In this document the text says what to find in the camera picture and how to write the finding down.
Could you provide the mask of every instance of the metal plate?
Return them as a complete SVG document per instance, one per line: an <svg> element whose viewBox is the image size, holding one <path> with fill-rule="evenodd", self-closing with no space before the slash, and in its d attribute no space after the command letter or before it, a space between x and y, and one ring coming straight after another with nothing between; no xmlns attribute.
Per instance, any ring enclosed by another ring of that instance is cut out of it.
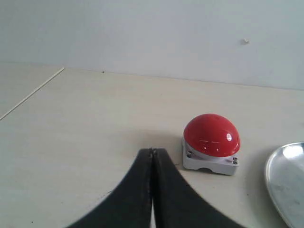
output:
<svg viewBox="0 0 304 228"><path fill-rule="evenodd" d="M265 180L270 197L291 228L304 224L304 142L276 149L268 158Z"/></svg>

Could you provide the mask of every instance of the wall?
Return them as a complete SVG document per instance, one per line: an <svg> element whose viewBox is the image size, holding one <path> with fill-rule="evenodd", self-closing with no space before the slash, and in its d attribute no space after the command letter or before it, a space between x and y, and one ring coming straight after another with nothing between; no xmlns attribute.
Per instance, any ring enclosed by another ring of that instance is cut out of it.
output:
<svg viewBox="0 0 304 228"><path fill-rule="evenodd" d="M1 0L0 61L304 89L303 12L301 0Z"/></svg>

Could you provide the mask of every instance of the white wall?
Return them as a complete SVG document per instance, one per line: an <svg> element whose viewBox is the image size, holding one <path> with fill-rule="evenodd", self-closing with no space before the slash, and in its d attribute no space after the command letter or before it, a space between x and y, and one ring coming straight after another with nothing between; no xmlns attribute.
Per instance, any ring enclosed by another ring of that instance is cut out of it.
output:
<svg viewBox="0 0 304 228"><path fill-rule="evenodd" d="M304 1L0 0L1 60L304 89Z"/></svg>

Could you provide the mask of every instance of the silver tray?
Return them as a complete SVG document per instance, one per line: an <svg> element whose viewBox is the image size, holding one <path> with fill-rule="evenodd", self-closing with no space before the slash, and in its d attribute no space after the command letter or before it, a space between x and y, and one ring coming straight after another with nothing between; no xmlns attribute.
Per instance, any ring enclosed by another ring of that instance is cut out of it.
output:
<svg viewBox="0 0 304 228"><path fill-rule="evenodd" d="M269 195L285 223L304 227L304 142L276 149L268 158L265 180Z"/></svg>

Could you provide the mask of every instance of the white table surface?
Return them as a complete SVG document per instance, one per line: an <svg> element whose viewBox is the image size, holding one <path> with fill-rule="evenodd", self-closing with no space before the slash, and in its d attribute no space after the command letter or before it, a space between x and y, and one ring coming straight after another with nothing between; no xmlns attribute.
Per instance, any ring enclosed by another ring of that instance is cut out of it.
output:
<svg viewBox="0 0 304 228"><path fill-rule="evenodd" d="M0 62L0 119L61 67Z"/></svg>
<svg viewBox="0 0 304 228"><path fill-rule="evenodd" d="M250 228L284 228L263 169L303 140L304 91L65 69L0 121L0 227L62 228L94 208L138 150L164 147L190 185ZM184 170L181 136L217 113L241 136L234 176Z"/></svg>

